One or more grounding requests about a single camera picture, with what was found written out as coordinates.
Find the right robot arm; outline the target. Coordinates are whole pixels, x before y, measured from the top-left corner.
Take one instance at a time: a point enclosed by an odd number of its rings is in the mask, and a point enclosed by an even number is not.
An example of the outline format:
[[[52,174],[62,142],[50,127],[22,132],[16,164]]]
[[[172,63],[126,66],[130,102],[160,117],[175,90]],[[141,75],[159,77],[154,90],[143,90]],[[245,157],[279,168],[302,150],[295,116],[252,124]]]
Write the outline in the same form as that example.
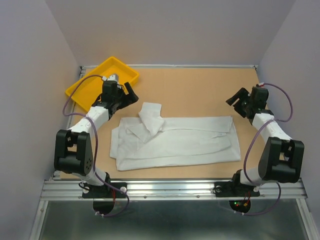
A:
[[[265,142],[257,167],[238,170],[225,184],[225,188],[235,196],[254,192],[269,182],[296,183],[300,178],[305,145],[282,130],[279,120],[266,108],[268,98],[269,91],[258,84],[251,91],[242,87],[226,100],[257,129],[254,138],[262,136]]]

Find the white long sleeve shirt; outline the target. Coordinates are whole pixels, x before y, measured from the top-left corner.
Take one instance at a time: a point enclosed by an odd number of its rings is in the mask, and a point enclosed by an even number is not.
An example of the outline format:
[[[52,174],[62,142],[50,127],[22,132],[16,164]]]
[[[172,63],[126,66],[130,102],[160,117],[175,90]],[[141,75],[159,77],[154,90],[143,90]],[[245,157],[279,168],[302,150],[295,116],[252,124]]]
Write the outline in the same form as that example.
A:
[[[241,159],[233,118],[161,117],[145,102],[138,117],[123,117],[111,132],[110,157],[119,171],[207,165]]]

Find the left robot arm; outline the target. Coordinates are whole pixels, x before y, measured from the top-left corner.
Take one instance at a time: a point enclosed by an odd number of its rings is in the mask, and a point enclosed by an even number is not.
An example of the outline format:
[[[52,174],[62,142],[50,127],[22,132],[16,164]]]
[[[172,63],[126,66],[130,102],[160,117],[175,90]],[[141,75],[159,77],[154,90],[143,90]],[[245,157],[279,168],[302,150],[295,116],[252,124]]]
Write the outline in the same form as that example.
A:
[[[87,114],[69,129],[61,129],[55,138],[54,168],[73,174],[90,186],[100,197],[111,193],[110,177],[96,167],[98,147],[92,148],[91,138],[98,139],[98,129],[108,122],[116,111],[136,103],[139,97],[129,82],[119,84],[106,80],[102,93],[97,97]]]

